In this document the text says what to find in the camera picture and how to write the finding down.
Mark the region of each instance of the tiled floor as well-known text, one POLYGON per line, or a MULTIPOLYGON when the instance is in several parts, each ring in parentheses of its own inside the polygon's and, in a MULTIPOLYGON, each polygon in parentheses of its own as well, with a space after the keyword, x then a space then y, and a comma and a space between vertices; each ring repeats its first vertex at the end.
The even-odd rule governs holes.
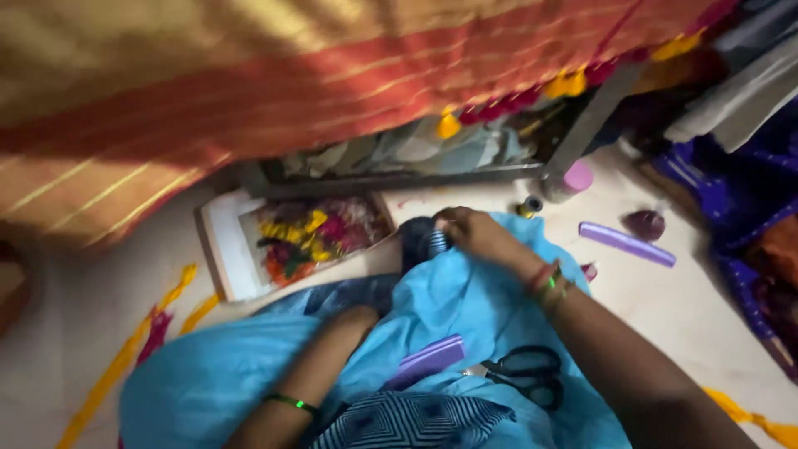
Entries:
MULTIPOLYGON (((798 424, 798 387, 790 383, 729 305, 706 263, 707 236, 675 211, 659 244, 678 257, 675 268, 651 264, 577 236, 580 221, 618 226, 618 217, 652 205, 657 193, 615 149, 589 161, 595 185, 563 205, 546 205, 547 237, 577 260, 598 260, 595 297, 682 366, 698 383, 724 391, 751 411, 798 424)), ((397 222, 430 215, 448 205, 507 212, 531 189, 527 182, 402 191, 388 195, 397 222)), ((99 256, 60 256, 42 251, 43 286, 21 322, 0 340, 0 447, 52 447, 70 416, 130 335, 186 264, 197 278, 172 306, 174 336, 191 309, 213 293, 193 209, 212 199, 197 185, 169 201, 123 244, 99 256)), ((348 260, 291 286, 397 271, 397 242, 367 257, 348 260)), ((246 316, 268 300, 217 307, 206 326, 246 316)), ((76 447, 115 447, 116 394, 104 402, 76 447)), ((763 448, 780 447, 750 426, 763 448)))

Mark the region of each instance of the metal stand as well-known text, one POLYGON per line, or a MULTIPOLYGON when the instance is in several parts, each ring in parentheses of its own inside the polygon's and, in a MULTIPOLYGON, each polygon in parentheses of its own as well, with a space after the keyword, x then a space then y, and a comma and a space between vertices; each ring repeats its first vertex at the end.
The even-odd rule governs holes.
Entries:
POLYGON ((598 88, 576 123, 568 131, 547 164, 532 162, 514 165, 492 165, 456 175, 419 175, 395 172, 341 177, 333 180, 270 182, 270 171, 263 161, 239 163, 239 180, 253 197, 291 199, 302 197, 347 196, 378 190, 436 187, 439 185, 475 182, 512 181, 519 178, 562 177, 579 159, 593 136, 626 96, 638 79, 640 65, 619 66, 615 73, 598 88))

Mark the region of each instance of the pink container lid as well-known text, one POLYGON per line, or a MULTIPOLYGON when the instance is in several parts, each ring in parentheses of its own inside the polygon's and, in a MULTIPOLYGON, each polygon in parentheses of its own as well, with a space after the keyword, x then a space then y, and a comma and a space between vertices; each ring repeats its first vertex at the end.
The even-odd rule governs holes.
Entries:
POLYGON ((580 193, 593 184, 593 172, 581 160, 574 162, 573 166, 563 177, 563 187, 571 193, 580 193))

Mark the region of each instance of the person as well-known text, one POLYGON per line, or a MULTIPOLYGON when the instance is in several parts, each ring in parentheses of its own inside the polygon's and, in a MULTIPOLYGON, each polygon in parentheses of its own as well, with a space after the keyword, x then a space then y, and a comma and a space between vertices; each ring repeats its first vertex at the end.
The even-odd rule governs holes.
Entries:
MULTIPOLYGON (((583 374, 618 417, 632 447, 755 449, 749 437, 673 361, 563 277, 487 213, 444 209, 436 226, 463 251, 499 264, 527 286, 583 374)), ((296 447, 379 316, 357 306, 328 320, 228 449, 296 447)))

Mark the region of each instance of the scissors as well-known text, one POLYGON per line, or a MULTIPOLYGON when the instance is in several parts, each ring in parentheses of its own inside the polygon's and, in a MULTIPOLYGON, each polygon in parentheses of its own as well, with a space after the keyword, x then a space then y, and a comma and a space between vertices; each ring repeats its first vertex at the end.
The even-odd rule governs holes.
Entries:
MULTIPOLYGON (((562 361, 551 348, 522 346, 495 363, 485 360, 481 365, 486 379, 515 388, 545 411, 555 411, 563 404, 563 384, 557 379, 562 361)), ((468 374, 483 375, 474 368, 469 368, 468 374)))

